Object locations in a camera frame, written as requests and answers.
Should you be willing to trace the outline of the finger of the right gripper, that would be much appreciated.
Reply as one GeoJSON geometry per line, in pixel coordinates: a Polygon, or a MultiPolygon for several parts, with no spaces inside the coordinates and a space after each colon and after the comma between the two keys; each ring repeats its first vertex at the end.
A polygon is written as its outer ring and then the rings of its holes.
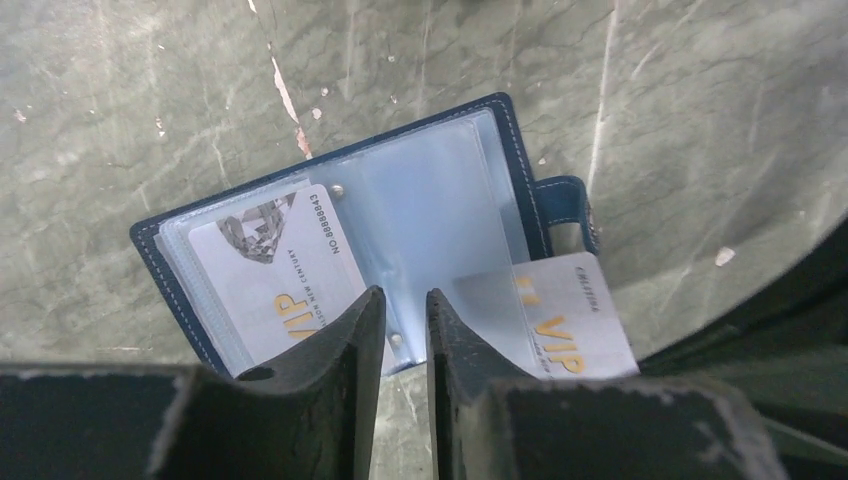
{"type": "Polygon", "coordinates": [[[769,285],[639,366],[736,387],[788,461],[846,463],[847,222],[769,285]]]}

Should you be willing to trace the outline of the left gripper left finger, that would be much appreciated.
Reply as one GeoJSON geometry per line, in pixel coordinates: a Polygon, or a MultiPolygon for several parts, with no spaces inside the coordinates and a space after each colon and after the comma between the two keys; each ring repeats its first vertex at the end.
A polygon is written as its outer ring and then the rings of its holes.
{"type": "Polygon", "coordinates": [[[229,378],[201,365],[3,364],[5,479],[365,479],[386,298],[229,378]]]}

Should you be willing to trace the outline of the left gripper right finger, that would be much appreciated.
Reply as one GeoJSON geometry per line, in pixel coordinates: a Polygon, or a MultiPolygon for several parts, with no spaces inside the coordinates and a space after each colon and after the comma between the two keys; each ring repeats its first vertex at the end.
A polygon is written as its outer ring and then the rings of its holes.
{"type": "Polygon", "coordinates": [[[760,417],[698,377],[541,380],[426,300],[438,479],[784,479],[760,417]]]}

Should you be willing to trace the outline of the blue card holder wallet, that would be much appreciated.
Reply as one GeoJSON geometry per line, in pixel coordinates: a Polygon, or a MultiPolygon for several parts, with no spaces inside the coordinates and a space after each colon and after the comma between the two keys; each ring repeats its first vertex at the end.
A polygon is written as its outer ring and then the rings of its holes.
{"type": "Polygon", "coordinates": [[[135,223],[129,236],[198,357],[227,368],[221,307],[187,232],[310,185],[326,187],[366,289],[387,301],[383,370],[426,358],[425,297],[457,279],[553,256],[550,230],[575,224],[599,250],[586,186],[534,178],[509,95],[493,93],[135,223]]]}

